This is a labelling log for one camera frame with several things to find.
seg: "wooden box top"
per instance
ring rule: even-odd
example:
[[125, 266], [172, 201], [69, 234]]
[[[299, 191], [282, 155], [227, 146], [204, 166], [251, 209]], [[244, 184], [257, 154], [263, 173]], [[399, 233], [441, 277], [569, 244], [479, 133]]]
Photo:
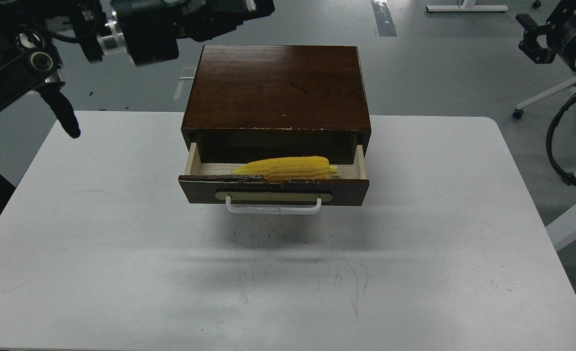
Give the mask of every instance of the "wooden box top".
[[203, 48], [181, 126], [356, 131], [370, 135], [359, 57], [351, 46]]

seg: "dark brown wood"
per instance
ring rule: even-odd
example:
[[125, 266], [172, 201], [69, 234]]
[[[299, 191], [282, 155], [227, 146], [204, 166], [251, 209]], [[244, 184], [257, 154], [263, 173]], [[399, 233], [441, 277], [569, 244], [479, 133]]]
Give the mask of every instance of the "dark brown wood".
[[[332, 194], [330, 202], [323, 205], [361, 206], [370, 182], [365, 179], [329, 179], [329, 180], [289, 180], [283, 184], [268, 184], [259, 180], [234, 178], [219, 179], [220, 176], [180, 175], [179, 184], [191, 204], [221, 204], [215, 194], [219, 191], [250, 191], [275, 193], [315, 193]], [[303, 205], [303, 203], [286, 203]]]
[[[366, 151], [370, 129], [357, 48], [347, 46], [205, 46], [181, 125], [203, 163], [316, 155], [352, 164], [357, 145]], [[268, 184], [238, 175], [181, 175], [179, 182], [193, 204], [221, 203], [218, 191], [246, 191], [331, 194], [325, 205], [353, 206], [370, 184]]]
[[365, 151], [371, 127], [357, 48], [205, 46], [181, 130], [190, 147], [217, 129], [349, 131]]

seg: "scratch mark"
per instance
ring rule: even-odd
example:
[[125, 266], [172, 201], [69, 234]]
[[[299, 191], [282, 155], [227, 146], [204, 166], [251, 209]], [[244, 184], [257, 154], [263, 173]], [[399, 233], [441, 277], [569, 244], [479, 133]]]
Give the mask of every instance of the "scratch mark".
[[21, 284], [18, 287], [15, 287], [13, 289], [10, 289], [9, 291], [7, 291], [7, 289], [4, 289], [4, 293], [12, 293], [13, 291], [15, 291], [16, 289], [21, 288], [23, 285], [28, 284], [30, 282], [31, 279], [28, 279], [26, 282], [24, 282], [24, 284]]
[[333, 286], [335, 286], [336, 282], [339, 284], [339, 287], [342, 287], [342, 273], [339, 272], [339, 264], [335, 269], [335, 278], [333, 278]]
[[72, 191], [72, 193], [105, 193], [114, 196], [113, 193], [109, 191], [100, 190], [100, 189], [89, 189], [89, 190], [80, 190], [80, 191]]
[[240, 278], [240, 276], [238, 276], [238, 282], [240, 283], [240, 289], [242, 290], [242, 293], [240, 295], [240, 301], [242, 302], [243, 305], [247, 305], [248, 304], [248, 293], [247, 293], [247, 288], [246, 285], [242, 279]]
[[357, 311], [357, 303], [353, 302], [352, 298], [351, 298], [351, 306], [353, 307], [353, 311], [355, 311], [355, 317], [359, 319], [359, 312]]
[[185, 222], [185, 225], [197, 225], [197, 224], [202, 224], [202, 223], [208, 223], [208, 220], [196, 220], [194, 222]]
[[368, 276], [370, 275], [370, 273], [368, 272], [368, 267], [366, 267], [363, 264], [360, 264], [359, 262], [358, 264], [361, 265], [366, 270], [366, 282], [364, 282], [364, 290], [362, 291], [362, 294], [366, 294], [366, 288], [368, 287]]
[[355, 269], [353, 269], [353, 267], [348, 266], [348, 269], [350, 269], [355, 276], [355, 303], [357, 303], [359, 301], [359, 278], [357, 278], [357, 273], [355, 273]]

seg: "table leg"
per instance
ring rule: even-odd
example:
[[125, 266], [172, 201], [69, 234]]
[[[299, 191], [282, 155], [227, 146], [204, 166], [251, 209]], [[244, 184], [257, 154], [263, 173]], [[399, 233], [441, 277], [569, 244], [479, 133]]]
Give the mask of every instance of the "table leg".
[[477, 0], [463, 0], [461, 5], [427, 5], [426, 12], [502, 12], [508, 11], [505, 5], [476, 5]]
[[556, 251], [576, 240], [576, 205], [556, 218], [546, 227], [546, 230]]

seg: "gray floor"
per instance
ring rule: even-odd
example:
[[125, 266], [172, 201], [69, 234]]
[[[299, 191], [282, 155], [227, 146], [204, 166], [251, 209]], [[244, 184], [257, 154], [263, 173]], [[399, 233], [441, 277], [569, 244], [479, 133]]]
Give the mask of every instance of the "gray floor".
[[[397, 37], [379, 37], [370, 0], [275, 0], [269, 18], [245, 23], [208, 44], [332, 44], [359, 47], [371, 114], [486, 116], [498, 123], [544, 224], [576, 203], [576, 188], [552, 171], [544, 151], [547, 126], [571, 95], [564, 91], [525, 109], [520, 101], [573, 76], [556, 60], [538, 66], [517, 49], [517, 13], [544, 22], [557, 4], [544, 0], [480, 0], [506, 4], [508, 13], [428, 14], [427, 4], [455, 0], [389, 0]], [[67, 86], [76, 109], [181, 111], [190, 82], [174, 99], [178, 75], [195, 67], [203, 44], [181, 40], [180, 58], [134, 67], [125, 56], [89, 64], [79, 47], [60, 43]], [[576, 167], [576, 113], [559, 127], [555, 156]], [[37, 96], [25, 96], [0, 115], [0, 173], [17, 184], [54, 121]], [[576, 242], [559, 253], [576, 290]]]

